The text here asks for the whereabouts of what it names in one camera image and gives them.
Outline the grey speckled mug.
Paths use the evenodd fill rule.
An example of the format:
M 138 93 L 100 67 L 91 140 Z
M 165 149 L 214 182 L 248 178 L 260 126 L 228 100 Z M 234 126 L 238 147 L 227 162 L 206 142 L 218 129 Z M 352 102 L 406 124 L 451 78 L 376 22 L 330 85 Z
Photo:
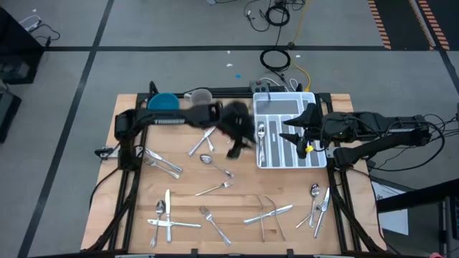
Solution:
M 188 99 L 192 105 L 207 105 L 212 102 L 212 94 L 206 89 L 196 89 L 184 93 L 184 98 Z

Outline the black desk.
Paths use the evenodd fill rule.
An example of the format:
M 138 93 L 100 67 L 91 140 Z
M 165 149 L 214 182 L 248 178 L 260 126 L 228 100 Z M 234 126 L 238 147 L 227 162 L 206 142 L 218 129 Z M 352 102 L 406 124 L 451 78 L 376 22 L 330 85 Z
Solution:
M 453 213 L 459 214 L 459 178 L 378 200 L 377 208 L 380 212 L 402 210 L 439 202 L 447 197 L 452 201 Z

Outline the black cabinet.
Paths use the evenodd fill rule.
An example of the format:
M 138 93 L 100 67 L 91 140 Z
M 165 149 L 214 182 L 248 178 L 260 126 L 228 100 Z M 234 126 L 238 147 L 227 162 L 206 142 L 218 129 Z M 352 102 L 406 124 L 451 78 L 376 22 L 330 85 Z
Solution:
M 0 80 L 10 85 L 32 84 L 44 47 L 0 7 Z

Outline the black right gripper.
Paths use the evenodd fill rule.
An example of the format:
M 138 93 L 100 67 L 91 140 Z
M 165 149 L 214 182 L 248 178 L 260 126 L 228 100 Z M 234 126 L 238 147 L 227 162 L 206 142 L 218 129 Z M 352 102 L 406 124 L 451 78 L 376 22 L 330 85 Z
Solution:
M 311 140 L 322 143 L 353 142 L 359 130 L 359 121 L 350 113 L 329 113 L 321 117 L 314 103 L 308 103 L 301 115 L 283 123 L 291 126 L 310 126 Z M 297 133 L 280 133 L 279 136 L 294 145 L 302 144 L 304 141 L 304 137 Z

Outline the white cutlery tray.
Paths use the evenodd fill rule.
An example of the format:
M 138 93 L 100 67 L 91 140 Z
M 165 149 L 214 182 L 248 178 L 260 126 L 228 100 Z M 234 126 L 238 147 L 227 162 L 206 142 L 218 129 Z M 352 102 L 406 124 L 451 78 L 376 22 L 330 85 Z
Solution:
M 319 142 L 309 143 L 313 150 L 305 159 L 298 157 L 296 146 L 281 138 L 280 133 L 299 134 L 303 136 L 304 129 L 285 125 L 285 120 L 298 117 L 306 109 L 308 103 L 315 103 L 311 92 L 266 92 L 253 95 L 253 116 L 255 120 L 255 139 L 257 167 L 261 169 L 287 168 L 324 168 L 327 165 L 326 154 L 318 152 Z M 265 124 L 265 162 L 261 167 L 259 161 L 258 125 Z

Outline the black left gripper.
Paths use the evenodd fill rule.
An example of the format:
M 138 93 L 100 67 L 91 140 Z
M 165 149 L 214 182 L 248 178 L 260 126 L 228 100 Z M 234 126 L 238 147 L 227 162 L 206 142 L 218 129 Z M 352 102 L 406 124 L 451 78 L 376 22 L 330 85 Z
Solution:
M 256 146 L 254 118 L 248 107 L 240 101 L 232 101 L 220 110 L 220 119 L 216 125 L 223 134 L 228 135 L 234 143 L 228 150 L 226 158 L 237 160 L 240 157 L 243 143 L 249 147 Z

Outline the grey power strip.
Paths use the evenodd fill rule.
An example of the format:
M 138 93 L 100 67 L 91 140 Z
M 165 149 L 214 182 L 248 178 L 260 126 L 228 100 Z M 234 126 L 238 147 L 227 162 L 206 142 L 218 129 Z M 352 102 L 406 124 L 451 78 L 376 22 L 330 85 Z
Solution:
M 249 82 L 249 87 L 253 94 L 270 91 L 270 83 L 263 80 L 252 80 Z

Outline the teal bowl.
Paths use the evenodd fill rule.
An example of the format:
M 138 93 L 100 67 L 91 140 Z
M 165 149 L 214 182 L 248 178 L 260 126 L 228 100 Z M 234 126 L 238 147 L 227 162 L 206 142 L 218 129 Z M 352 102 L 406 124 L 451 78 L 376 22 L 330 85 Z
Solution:
M 155 94 L 147 104 L 149 110 L 178 110 L 179 106 L 178 97 L 169 92 Z

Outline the silver knife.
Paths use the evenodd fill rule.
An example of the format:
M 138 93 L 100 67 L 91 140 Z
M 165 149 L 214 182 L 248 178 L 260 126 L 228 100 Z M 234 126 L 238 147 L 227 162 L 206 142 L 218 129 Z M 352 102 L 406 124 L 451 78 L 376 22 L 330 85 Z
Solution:
M 172 242 L 171 237 L 171 192 L 169 189 L 165 193 L 165 203 L 166 203 L 166 242 L 170 244 Z
M 331 197 L 330 188 L 327 188 L 326 195 L 325 195 L 325 197 L 323 199 L 323 203 L 321 204 L 321 207 L 320 207 L 320 214 L 319 214 L 319 218 L 318 218 L 318 223 L 316 225 L 316 228 L 315 228 L 315 231 L 314 231 L 314 235 L 313 235 L 313 237 L 315 239 L 319 235 L 319 232 L 320 232 L 320 229 L 321 229 L 321 225 L 322 225 L 322 222 L 323 222 L 323 218 L 325 216 L 325 213 L 328 210 L 330 197 Z
M 259 216 L 253 217 L 251 219 L 245 219 L 243 221 L 243 223 L 246 224 L 246 225 L 252 224 L 252 223 L 255 223 L 256 221 L 259 221 L 259 220 L 264 219 L 266 217 L 275 216 L 275 215 L 279 215 L 279 214 L 284 214 L 285 212 L 290 211 L 292 208 L 293 208 L 292 204 L 287 205 L 287 206 L 283 206 L 283 207 L 278 208 L 276 210 L 272 210 L 272 211 L 270 211 L 270 212 L 268 212 L 266 214 L 261 214 Z
M 158 219 L 148 219 L 147 222 L 149 224 L 155 226 L 162 226 L 162 227 L 173 227 L 173 226 L 183 226 L 183 227 L 190 227 L 190 228 L 201 228 L 200 224 L 188 224 L 188 223 L 181 223 L 181 222 L 174 222 L 174 221 L 163 221 Z
M 158 161 L 161 161 L 165 164 L 167 164 L 168 166 L 170 166 L 171 168 L 173 168 L 175 171 L 177 171 L 178 173 L 182 173 L 183 172 L 183 169 L 180 168 L 179 166 L 176 166 L 175 164 L 167 161 L 165 158 L 163 158 L 162 156 L 160 156 L 159 154 L 153 152 L 152 150 L 149 150 L 148 148 L 145 148 L 145 152 L 147 152 L 148 155 L 150 155 L 150 157 L 158 160 Z

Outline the white paper sheet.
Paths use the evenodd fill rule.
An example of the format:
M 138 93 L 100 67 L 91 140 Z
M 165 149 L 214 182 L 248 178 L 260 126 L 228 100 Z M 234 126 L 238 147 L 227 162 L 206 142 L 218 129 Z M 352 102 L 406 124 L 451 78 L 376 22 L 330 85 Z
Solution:
M 374 188 L 377 201 L 399 194 L 404 194 L 404 191 L 390 186 L 385 186 L 374 181 L 372 181 L 372 186 Z M 406 209 L 379 213 L 379 221 L 383 229 L 406 236 L 409 235 L 408 211 Z

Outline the grey metal stand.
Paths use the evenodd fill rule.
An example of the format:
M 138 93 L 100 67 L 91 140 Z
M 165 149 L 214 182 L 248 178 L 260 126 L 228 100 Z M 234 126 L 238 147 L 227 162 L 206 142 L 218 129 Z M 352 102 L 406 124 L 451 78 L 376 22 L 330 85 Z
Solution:
M 438 204 L 439 251 L 444 258 L 459 258 L 459 201 L 447 197 Z

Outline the black metal table frame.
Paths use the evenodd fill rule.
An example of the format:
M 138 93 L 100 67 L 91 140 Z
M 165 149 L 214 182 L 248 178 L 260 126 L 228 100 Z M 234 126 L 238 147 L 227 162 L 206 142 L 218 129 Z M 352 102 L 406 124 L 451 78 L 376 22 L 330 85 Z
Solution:
M 93 196 L 89 217 L 82 239 L 82 249 L 89 250 L 108 228 L 121 203 L 128 198 L 132 186 L 137 194 L 131 206 L 120 220 L 118 228 L 108 242 L 111 249 L 124 249 L 129 254 L 153 254 L 160 257 L 168 254 L 219 257 L 243 257 L 245 255 L 335 255 L 343 249 L 354 248 L 351 227 L 345 218 L 336 218 L 329 209 L 323 218 L 318 237 L 306 223 L 295 227 L 311 209 L 309 189 L 318 183 L 322 189 L 329 185 L 326 169 L 259 169 L 255 154 L 244 150 L 236 161 L 226 159 L 229 143 L 226 136 L 212 134 L 215 146 L 213 158 L 221 167 L 235 175 L 235 184 L 219 188 L 201 196 L 195 194 L 218 186 L 224 176 L 216 168 L 202 163 L 198 156 L 189 156 L 191 147 L 201 138 L 199 130 L 189 126 L 152 126 L 138 137 L 153 151 L 168 161 L 180 166 L 183 173 L 175 179 L 153 166 L 143 166 L 137 172 L 122 172 L 117 169 L 116 159 L 104 161 L 99 170 L 99 188 Z M 156 205 L 165 201 L 166 190 L 171 192 L 171 221 L 200 224 L 201 228 L 173 226 L 172 242 L 166 242 L 166 227 L 158 229 L 157 245 L 150 247 L 155 225 L 148 219 L 157 219 Z M 244 224 L 245 219 L 260 215 L 259 194 L 264 204 L 263 213 L 274 210 L 264 197 L 269 196 L 277 208 L 292 204 L 293 208 L 278 218 L 285 233 L 283 241 L 275 216 L 263 219 L 265 242 L 262 242 L 260 221 Z M 217 226 L 231 241 L 228 247 L 212 224 L 199 211 L 205 206 L 212 214 Z

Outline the black equipment case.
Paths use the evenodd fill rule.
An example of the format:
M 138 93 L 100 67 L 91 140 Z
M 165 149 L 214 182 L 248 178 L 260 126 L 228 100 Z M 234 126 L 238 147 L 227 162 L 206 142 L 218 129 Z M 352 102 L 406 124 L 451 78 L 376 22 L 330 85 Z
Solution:
M 4 143 L 13 119 L 19 109 L 22 99 L 11 92 L 9 85 L 0 87 L 0 143 Z

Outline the silver spoon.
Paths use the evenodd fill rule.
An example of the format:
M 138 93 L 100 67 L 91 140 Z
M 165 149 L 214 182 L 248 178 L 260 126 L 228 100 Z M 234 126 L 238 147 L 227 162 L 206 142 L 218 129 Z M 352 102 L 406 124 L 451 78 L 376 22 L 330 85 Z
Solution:
M 264 142 L 265 124 L 264 123 L 261 123 L 258 125 L 257 136 L 258 136 L 258 145 L 259 145 L 258 165 L 259 167 L 261 167 L 262 164 L 265 162 L 265 142 Z
M 234 174 L 231 173 L 230 171 L 226 170 L 226 169 L 223 169 L 223 168 L 220 168 L 212 159 L 212 157 L 210 155 L 207 155 L 207 154 L 201 154 L 200 155 L 200 160 L 201 162 L 205 163 L 205 164 L 209 164 L 209 165 L 212 165 L 214 166 L 216 169 L 218 169 L 219 171 L 223 172 L 226 176 L 229 176 L 230 178 L 233 178 L 234 177 Z
M 314 213 L 316 210 L 316 198 L 320 194 L 320 186 L 317 183 L 314 183 L 311 186 L 311 196 L 312 196 L 312 204 L 311 204 L 311 217 L 309 219 L 308 225 L 310 228 L 314 227 Z
M 155 228 L 155 233 L 152 237 L 150 247 L 155 247 L 157 245 L 157 237 L 158 237 L 158 229 L 159 229 L 159 221 L 161 220 L 162 215 L 164 214 L 166 209 L 166 203 L 164 200 L 158 201 L 156 205 L 156 213 L 157 213 L 157 224 Z

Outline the cutlery pair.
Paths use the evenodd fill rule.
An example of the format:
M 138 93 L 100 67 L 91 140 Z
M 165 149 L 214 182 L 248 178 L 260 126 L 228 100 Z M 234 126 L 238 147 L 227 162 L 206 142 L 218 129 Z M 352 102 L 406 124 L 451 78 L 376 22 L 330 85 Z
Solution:
M 206 130 L 204 132 L 202 138 L 198 141 L 198 143 L 188 152 L 188 155 L 189 156 L 194 155 L 194 153 L 197 151 L 197 149 L 200 147 L 200 145 L 209 138 L 209 136 L 214 132 L 215 129 L 216 129 L 215 127 L 212 127 L 210 129 Z

